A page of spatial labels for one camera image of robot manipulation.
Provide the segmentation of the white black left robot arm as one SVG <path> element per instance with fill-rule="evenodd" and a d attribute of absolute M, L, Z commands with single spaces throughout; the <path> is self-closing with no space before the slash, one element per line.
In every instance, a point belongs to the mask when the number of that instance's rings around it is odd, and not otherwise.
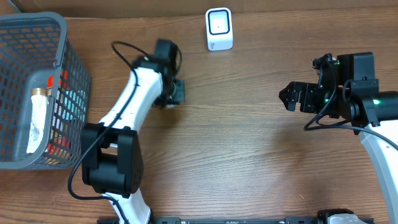
<path fill-rule="evenodd" d="M 176 74 L 174 59 L 138 58 L 112 109 L 98 124 L 82 129 L 82 180 L 111 203 L 116 223 L 153 222 L 139 189 L 144 171 L 139 130 L 152 105 L 183 101 L 183 81 Z"/>

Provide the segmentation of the white barcode scanner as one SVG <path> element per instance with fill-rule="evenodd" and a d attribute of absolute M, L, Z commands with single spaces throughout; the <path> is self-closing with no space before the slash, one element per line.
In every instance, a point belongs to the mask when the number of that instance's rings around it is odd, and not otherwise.
<path fill-rule="evenodd" d="M 229 50 L 233 47 L 232 14 L 227 7 L 207 10 L 205 23 L 209 51 Z"/>

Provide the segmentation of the orange spaghetti packet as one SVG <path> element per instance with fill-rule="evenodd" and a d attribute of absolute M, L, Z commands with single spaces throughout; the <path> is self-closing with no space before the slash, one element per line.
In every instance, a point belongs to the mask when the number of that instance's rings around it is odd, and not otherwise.
<path fill-rule="evenodd" d="M 69 90 L 69 80 L 68 80 L 68 72 L 65 70 L 60 74 L 61 79 L 59 80 L 59 87 L 63 90 Z M 50 97 L 52 95 L 52 87 L 53 87 L 54 76 L 50 76 L 47 79 L 47 96 Z M 52 126 L 58 129 L 60 132 L 63 131 L 64 124 L 56 117 L 53 117 Z M 65 138 L 59 134 L 58 132 L 51 130 L 50 140 L 53 141 L 53 144 L 48 144 L 46 152 L 49 154 L 62 153 L 63 150 L 59 147 L 55 147 L 55 144 L 59 144 L 65 146 L 68 144 L 68 141 L 65 141 Z"/>

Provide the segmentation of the grey plastic mesh basket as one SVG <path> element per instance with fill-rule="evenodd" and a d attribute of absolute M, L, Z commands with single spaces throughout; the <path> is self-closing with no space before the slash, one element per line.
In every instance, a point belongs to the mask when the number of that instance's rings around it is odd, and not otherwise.
<path fill-rule="evenodd" d="M 63 119 L 66 110 L 59 87 L 61 72 L 68 72 L 69 90 L 86 92 L 85 121 Z M 47 79 L 54 76 L 52 95 L 47 97 L 47 113 L 42 142 L 32 154 L 26 153 L 32 113 L 31 91 L 47 89 Z M 80 158 L 80 133 L 90 99 L 90 76 L 68 39 L 66 20 L 55 12 L 20 13 L 1 16 L 1 168 L 67 169 Z M 52 126 L 53 117 L 63 124 L 63 131 Z M 68 144 L 55 144 L 62 153 L 46 152 L 51 130 L 61 134 Z"/>

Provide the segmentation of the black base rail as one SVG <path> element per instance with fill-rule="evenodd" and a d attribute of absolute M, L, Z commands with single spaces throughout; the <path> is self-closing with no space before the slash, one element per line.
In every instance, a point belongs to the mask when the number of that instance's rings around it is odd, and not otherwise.
<path fill-rule="evenodd" d="M 374 220 L 365 219 L 359 221 L 348 221 L 348 223 L 375 223 Z M 102 218 L 97 220 L 97 224 L 116 224 L 124 223 L 118 218 Z M 150 224 L 316 224 L 326 223 L 318 221 L 315 217 L 286 217 L 283 219 L 248 219 L 248 220 L 222 220 L 222 219 L 180 219 L 172 217 L 153 218 L 149 220 Z"/>

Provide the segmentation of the teal tissue packet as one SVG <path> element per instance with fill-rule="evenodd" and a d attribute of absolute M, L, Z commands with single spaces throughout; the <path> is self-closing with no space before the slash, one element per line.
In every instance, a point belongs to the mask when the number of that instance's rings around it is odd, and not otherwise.
<path fill-rule="evenodd" d="M 86 105 L 83 100 L 87 99 L 86 92 L 79 90 L 77 92 L 67 90 L 61 95 L 61 102 L 66 106 L 66 110 L 61 109 L 59 115 L 66 120 L 72 121 L 76 118 L 85 121 Z"/>

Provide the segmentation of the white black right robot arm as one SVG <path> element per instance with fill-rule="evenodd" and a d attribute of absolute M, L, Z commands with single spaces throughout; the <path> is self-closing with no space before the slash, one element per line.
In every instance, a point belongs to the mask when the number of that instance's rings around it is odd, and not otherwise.
<path fill-rule="evenodd" d="M 305 131 L 349 129 L 368 153 L 386 202 L 390 223 L 397 223 L 397 92 L 380 91 L 372 52 L 312 61 L 317 83 L 290 82 L 279 92 L 286 110 L 299 108 L 314 117 Z"/>

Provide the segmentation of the white tube gold cap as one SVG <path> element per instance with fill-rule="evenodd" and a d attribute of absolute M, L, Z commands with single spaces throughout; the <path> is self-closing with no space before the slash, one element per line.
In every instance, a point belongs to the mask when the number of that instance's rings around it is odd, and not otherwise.
<path fill-rule="evenodd" d="M 44 135 L 45 117 L 47 113 L 47 90 L 34 88 L 31 91 L 32 113 L 30 119 L 29 141 L 26 153 L 34 153 L 40 146 Z"/>

